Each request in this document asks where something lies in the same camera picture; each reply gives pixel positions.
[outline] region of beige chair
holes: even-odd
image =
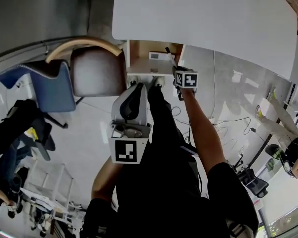
[[[89,47],[72,51],[73,46],[77,45]],[[117,46],[92,37],[72,39],[48,54],[45,59],[45,72],[48,71],[52,78],[57,75],[55,59],[68,54],[71,54],[70,75],[74,95],[118,96],[126,89],[125,57]]]

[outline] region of white shelf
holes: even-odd
[[[127,68],[129,76],[172,76],[172,63],[170,61],[138,58],[134,64]]]

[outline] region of white table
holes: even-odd
[[[297,17],[285,0],[115,0],[112,34],[219,51],[289,79]]]

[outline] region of floor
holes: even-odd
[[[101,37],[115,43],[110,35],[110,7],[113,0],[92,0],[90,26],[88,34]],[[282,102],[288,93],[290,83],[272,72],[246,62],[244,60],[213,51],[187,47],[183,56],[184,66],[199,72],[199,88],[196,98],[208,117],[214,123],[224,120],[251,118],[250,127],[265,139],[268,132],[255,120],[255,108],[264,106],[264,113],[270,119],[277,119],[276,114],[265,101],[272,85],[277,87],[277,98]],[[188,135],[188,117],[184,103],[175,95],[172,78],[166,80],[163,93],[167,101],[174,107],[173,114],[182,133]],[[6,90],[0,83],[0,120],[5,117],[8,109],[16,99],[32,97],[31,82],[27,77],[21,78],[14,88]],[[31,178],[33,183],[40,184],[44,172],[49,172],[50,180],[47,187],[53,186],[61,163],[65,163],[67,173],[62,180],[60,192],[66,195],[72,176],[75,180],[71,200],[87,206],[93,180],[109,157],[108,124],[111,121],[111,106],[116,97],[85,98],[74,112],[53,114],[60,121],[69,124],[68,129],[53,126],[51,135],[56,150],[50,152],[51,161],[45,162],[40,155],[38,172]],[[149,122],[153,123],[150,111]],[[258,135],[250,132],[247,127],[249,119],[237,122],[226,122],[216,126],[226,158],[235,163],[239,153],[244,153],[244,161],[248,163],[261,147],[263,141]],[[31,165],[33,160],[25,161]],[[203,180],[203,196],[207,193],[207,179],[199,163],[199,171]]]

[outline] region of white device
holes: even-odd
[[[175,72],[175,85],[180,88],[198,88],[198,73],[187,70],[177,70]]]
[[[109,148],[113,163],[139,164],[152,125],[147,123],[147,90],[138,83],[113,103]]]
[[[170,58],[168,56],[168,53],[154,52],[154,51],[149,51],[149,59],[170,61]]]

